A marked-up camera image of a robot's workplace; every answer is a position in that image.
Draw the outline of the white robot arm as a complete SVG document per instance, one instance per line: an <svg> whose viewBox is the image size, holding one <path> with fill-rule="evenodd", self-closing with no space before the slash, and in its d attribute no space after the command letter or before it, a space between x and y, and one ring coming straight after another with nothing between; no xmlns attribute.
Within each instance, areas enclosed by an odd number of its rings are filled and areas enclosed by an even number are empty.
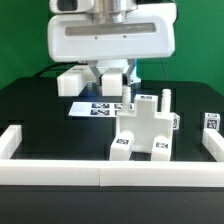
<svg viewBox="0 0 224 224"><path fill-rule="evenodd" d="M50 0L48 51L56 62L86 62L95 76L101 67L134 65L175 51L174 2L137 0Z"/></svg>

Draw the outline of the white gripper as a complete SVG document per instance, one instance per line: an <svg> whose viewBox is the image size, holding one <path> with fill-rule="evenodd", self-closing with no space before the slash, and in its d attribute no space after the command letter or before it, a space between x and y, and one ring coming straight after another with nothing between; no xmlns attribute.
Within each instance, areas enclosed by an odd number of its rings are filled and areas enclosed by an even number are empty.
<svg viewBox="0 0 224 224"><path fill-rule="evenodd" d="M97 85L102 76L98 60L128 59L122 81L131 85L134 59L169 57L175 51L174 3L94 3L87 12L53 14L48 24L50 57L56 62L89 61Z"/></svg>

